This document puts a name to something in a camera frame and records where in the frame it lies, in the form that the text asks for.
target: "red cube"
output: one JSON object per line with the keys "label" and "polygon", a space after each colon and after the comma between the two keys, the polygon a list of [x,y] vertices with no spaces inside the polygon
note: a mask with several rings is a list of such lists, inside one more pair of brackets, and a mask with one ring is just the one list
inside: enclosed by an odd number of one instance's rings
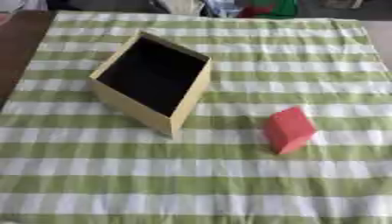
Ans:
{"label": "red cube", "polygon": [[306,145],[316,132],[301,108],[288,108],[269,117],[264,134],[277,154],[284,154]]}

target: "wooden table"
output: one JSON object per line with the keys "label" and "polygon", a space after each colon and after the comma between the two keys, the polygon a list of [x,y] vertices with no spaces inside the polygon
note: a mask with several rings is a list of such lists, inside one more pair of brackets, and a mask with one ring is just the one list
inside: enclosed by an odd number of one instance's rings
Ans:
{"label": "wooden table", "polygon": [[18,83],[54,15],[20,11],[0,26],[0,107]]}
{"label": "wooden table", "polygon": [[[20,11],[0,26],[0,108],[18,83],[55,16],[54,12]],[[392,21],[363,22],[384,63],[392,70]]]}

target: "open box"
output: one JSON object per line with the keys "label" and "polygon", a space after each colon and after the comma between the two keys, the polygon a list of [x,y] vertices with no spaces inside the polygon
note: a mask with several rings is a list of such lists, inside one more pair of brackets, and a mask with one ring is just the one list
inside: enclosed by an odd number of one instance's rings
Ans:
{"label": "open box", "polygon": [[139,32],[91,75],[102,102],[174,136],[210,81],[211,59]]}

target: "white stripe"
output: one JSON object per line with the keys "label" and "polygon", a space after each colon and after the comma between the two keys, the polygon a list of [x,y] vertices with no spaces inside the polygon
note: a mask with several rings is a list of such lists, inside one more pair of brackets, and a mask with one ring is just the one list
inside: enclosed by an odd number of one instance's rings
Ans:
{"label": "white stripe", "polygon": [[[0,199],[4,199],[0,206],[1,214],[265,215],[316,219],[392,216],[390,195],[343,198],[235,194],[0,193]],[[37,206],[39,210],[35,206],[27,206],[37,201],[40,202]]]}
{"label": "white stripe", "polygon": [[[152,129],[0,128],[0,143],[113,143],[113,144],[267,144],[255,129],[182,129],[170,139]],[[392,130],[318,131],[310,141],[317,146],[392,144]]]}
{"label": "white stripe", "polygon": [[[64,21],[102,21],[108,22],[112,20],[119,21],[218,21],[218,22],[236,22],[236,23],[254,23],[254,19],[238,19],[238,18],[208,18],[208,17],[192,17],[192,16],[182,16],[182,15],[169,15],[169,14],[142,14],[142,13],[104,13],[104,12],[83,12],[83,13],[66,13],[61,12],[56,16],[56,21],[64,22]],[[274,23],[288,23],[287,20],[280,21],[275,19],[257,19],[257,23],[268,23],[269,21],[273,21]],[[333,18],[294,18],[290,20],[291,24],[296,23],[331,23],[332,21],[346,22],[352,23],[357,20],[349,20],[349,19],[333,19]]]}
{"label": "white stripe", "polygon": [[[136,33],[140,28],[125,28],[121,26],[109,26],[99,28],[59,28],[52,27],[47,36],[129,36]],[[327,29],[292,29],[292,28],[145,28],[146,32],[151,32],[158,36],[174,36],[174,37],[293,37],[293,38],[309,38],[309,37],[349,37],[365,36],[365,32],[361,28],[346,28],[339,30]]]}
{"label": "white stripe", "polygon": [[20,80],[15,87],[18,91],[90,91],[86,80]]}
{"label": "white stripe", "polygon": [[[40,52],[115,52],[121,43],[80,43],[80,42],[43,42]],[[225,44],[209,45],[181,44],[200,53],[376,53],[371,45],[251,45]]]}
{"label": "white stripe", "polygon": [[0,158],[0,175],[230,178],[392,178],[390,161]]}
{"label": "white stripe", "polygon": [[[392,104],[267,104],[267,103],[198,103],[196,116],[270,116],[273,113],[300,106],[310,116],[362,117],[392,116]],[[8,101],[6,115],[120,115],[100,102]]]}
{"label": "white stripe", "polygon": [[[27,69],[32,71],[80,69],[91,70],[100,65],[99,60],[32,60]],[[213,69],[222,72],[272,72],[272,73],[328,73],[328,72],[379,72],[381,62],[232,62],[215,61]]]}
{"label": "white stripe", "polygon": [[260,94],[390,94],[389,81],[351,81],[351,82],[306,82],[306,81],[231,81],[221,80],[210,85],[211,91],[260,93]]}
{"label": "white stripe", "polygon": [[[91,91],[85,80],[21,80],[17,86],[18,91]],[[391,94],[392,83],[389,81],[212,81],[209,86],[211,92],[235,93],[285,93],[285,94]]]}

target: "checkered cloth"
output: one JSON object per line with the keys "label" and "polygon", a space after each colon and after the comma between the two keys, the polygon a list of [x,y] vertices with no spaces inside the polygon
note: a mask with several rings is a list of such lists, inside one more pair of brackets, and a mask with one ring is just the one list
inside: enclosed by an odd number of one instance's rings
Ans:
{"label": "checkered cloth", "polygon": [[[87,77],[137,30],[213,58],[171,140]],[[356,21],[62,12],[0,115],[0,220],[24,224],[392,222],[392,84]],[[300,105],[318,133],[271,153]]]}

